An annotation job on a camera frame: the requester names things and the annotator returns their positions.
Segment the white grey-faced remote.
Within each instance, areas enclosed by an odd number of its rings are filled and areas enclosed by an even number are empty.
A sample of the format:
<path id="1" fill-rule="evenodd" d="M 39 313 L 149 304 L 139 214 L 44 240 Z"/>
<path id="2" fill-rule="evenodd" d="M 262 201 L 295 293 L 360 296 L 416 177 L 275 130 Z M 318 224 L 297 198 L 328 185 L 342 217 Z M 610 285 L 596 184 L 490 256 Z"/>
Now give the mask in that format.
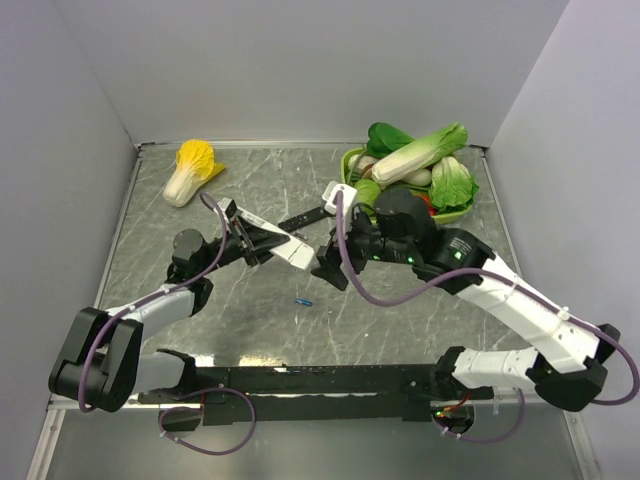
<path id="1" fill-rule="evenodd" d="M 310 267 L 315 257 L 315 251 L 310 245 L 266 220 L 261 227 L 265 230 L 277 232 L 287 238 L 287 241 L 284 242 L 286 245 L 282 248 L 282 252 L 287 255 L 286 261 L 290 265 L 300 270 L 307 270 Z"/>

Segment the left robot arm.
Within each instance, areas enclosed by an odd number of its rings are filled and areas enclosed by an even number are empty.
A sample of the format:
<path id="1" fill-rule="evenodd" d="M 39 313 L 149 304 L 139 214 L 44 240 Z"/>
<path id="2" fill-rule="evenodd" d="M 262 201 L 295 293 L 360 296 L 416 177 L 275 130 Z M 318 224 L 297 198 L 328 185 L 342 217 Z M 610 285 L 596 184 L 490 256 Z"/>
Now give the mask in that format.
<path id="1" fill-rule="evenodd" d="M 49 375 L 50 392 L 77 401 L 83 412 L 115 412 L 132 394 L 156 389 L 176 402 L 189 400 L 198 387 L 194 359 L 167 349 L 143 355 L 142 344 L 204 308 L 213 291 L 207 277 L 213 270 L 240 259 L 262 264 L 290 239 L 281 229 L 270 231 L 243 219 L 212 241 L 195 229 L 181 231 L 158 289 L 128 305 L 78 312 Z"/>

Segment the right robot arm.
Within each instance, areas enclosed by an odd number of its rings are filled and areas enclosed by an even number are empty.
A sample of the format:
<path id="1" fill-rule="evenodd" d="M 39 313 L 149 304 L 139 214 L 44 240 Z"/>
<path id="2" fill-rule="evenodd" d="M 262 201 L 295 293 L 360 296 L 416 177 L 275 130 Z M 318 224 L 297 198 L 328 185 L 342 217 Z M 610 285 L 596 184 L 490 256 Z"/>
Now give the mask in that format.
<path id="1" fill-rule="evenodd" d="M 382 193 L 371 212 L 358 206 L 356 189 L 346 184 L 330 183 L 323 199 L 336 227 L 317 252 L 313 276 L 345 290 L 370 261 L 401 264 L 427 285 L 483 309 L 528 343 L 510 351 L 449 348 L 436 375 L 444 396 L 513 387 L 534 390 L 570 412 L 595 402 L 618 330 L 573 323 L 567 310 L 524 282 L 476 236 L 437 226 L 425 200 L 406 188 Z"/>

